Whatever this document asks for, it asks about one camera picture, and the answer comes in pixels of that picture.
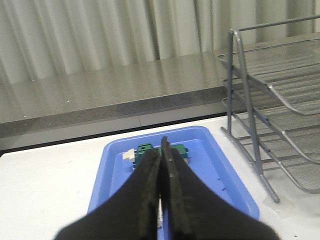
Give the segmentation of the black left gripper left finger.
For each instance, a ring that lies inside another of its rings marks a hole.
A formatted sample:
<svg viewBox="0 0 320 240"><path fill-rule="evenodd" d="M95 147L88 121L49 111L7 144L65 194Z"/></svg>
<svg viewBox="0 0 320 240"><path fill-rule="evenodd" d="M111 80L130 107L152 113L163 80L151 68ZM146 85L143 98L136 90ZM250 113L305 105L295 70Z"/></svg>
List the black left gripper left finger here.
<svg viewBox="0 0 320 240"><path fill-rule="evenodd" d="M57 240L155 240L158 231L158 173L161 158L146 151L120 189L101 206L64 227Z"/></svg>

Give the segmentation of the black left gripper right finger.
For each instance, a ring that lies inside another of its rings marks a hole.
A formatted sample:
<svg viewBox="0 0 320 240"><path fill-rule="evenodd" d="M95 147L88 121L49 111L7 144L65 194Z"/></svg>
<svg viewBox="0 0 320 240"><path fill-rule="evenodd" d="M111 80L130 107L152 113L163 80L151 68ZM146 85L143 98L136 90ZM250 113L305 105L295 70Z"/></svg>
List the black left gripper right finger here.
<svg viewBox="0 0 320 240"><path fill-rule="evenodd" d="M172 240L277 240L266 224L236 209L191 170L167 137L161 140L160 194Z"/></svg>

